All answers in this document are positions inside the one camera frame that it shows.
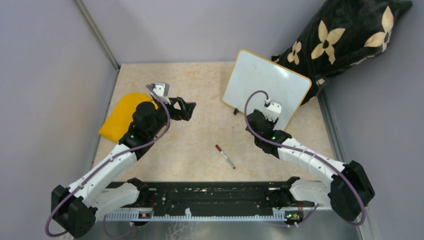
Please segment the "white marker pen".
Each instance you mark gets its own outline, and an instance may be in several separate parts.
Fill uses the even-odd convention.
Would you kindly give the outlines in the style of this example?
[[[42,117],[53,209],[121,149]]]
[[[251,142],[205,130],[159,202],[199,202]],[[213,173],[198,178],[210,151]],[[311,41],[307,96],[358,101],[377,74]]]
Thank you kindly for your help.
[[[232,161],[230,160],[230,158],[223,151],[220,151],[220,153],[224,156],[225,160],[228,162],[228,164],[231,166],[231,168],[235,170],[236,167],[232,163]]]

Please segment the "yellow framed whiteboard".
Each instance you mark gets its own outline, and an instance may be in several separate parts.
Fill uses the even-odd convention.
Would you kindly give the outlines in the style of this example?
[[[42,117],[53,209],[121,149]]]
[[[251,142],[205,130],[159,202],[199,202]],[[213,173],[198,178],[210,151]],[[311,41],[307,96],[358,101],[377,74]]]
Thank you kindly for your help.
[[[285,130],[311,86],[312,81],[306,76],[242,49],[236,56],[222,99],[244,112],[248,97],[255,91],[265,91],[271,100],[281,105],[275,128]]]

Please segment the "brown marker cap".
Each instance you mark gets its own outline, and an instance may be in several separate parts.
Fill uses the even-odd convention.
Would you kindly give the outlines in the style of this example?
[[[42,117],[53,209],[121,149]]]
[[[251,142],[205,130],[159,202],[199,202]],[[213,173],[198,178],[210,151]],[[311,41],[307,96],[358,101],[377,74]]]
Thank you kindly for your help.
[[[219,152],[222,152],[222,149],[220,148],[220,146],[218,144],[216,144],[215,147]]]

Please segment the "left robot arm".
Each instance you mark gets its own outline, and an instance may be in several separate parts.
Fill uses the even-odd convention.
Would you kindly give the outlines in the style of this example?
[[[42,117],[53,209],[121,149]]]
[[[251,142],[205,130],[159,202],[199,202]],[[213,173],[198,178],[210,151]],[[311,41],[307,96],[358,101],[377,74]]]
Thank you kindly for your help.
[[[68,187],[58,185],[51,192],[51,213],[44,230],[49,231],[52,220],[66,233],[80,238],[90,231],[96,221],[122,207],[136,205],[151,207],[152,195],[146,183],[131,178],[115,186],[113,180],[125,169],[135,164],[165,133],[170,121],[189,121],[196,107],[195,102],[185,102],[172,97],[165,105],[158,100],[144,101],[132,114],[127,132],[112,151],[93,169]]]

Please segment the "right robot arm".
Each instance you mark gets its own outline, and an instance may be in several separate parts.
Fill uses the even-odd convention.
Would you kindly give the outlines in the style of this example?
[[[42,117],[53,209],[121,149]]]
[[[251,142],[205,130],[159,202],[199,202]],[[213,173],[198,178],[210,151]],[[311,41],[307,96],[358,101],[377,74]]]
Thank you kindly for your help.
[[[289,133],[275,130],[275,122],[255,109],[244,115],[246,130],[254,136],[255,145],[266,154],[292,163],[317,178],[316,181],[296,179],[282,191],[287,206],[308,201],[331,207],[342,219],[359,226],[365,222],[366,206],[375,191],[363,168],[325,157],[298,142]]]

